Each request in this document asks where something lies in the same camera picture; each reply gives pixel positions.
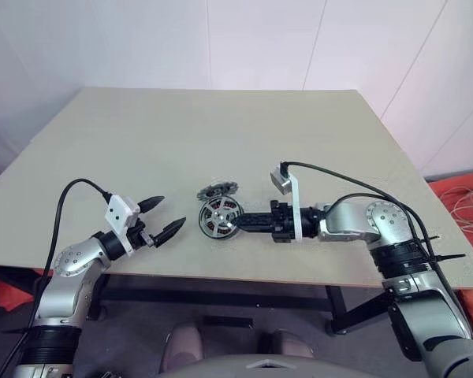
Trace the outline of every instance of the table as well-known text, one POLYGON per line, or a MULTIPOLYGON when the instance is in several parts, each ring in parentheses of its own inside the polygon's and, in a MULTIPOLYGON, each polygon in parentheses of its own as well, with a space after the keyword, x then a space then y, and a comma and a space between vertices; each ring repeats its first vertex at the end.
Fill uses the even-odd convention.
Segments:
MULTIPOLYGON (((269 172, 281 160, 322 165, 388 191, 423 218, 453 287, 473 287, 473 249, 405 153, 356 91, 186 91, 86 88, 0 176, 0 265, 43 267, 63 187, 86 177, 139 201, 166 200, 143 217, 148 229, 186 216, 158 250, 122 258, 110 272, 379 287, 363 242, 275 244, 269 235, 218 241, 199 230, 196 193, 220 180, 240 185, 246 211, 282 196, 269 172)), ((291 168, 304 206, 360 191, 319 172, 291 168)), ((106 231, 105 203, 74 187, 58 250, 106 231)))

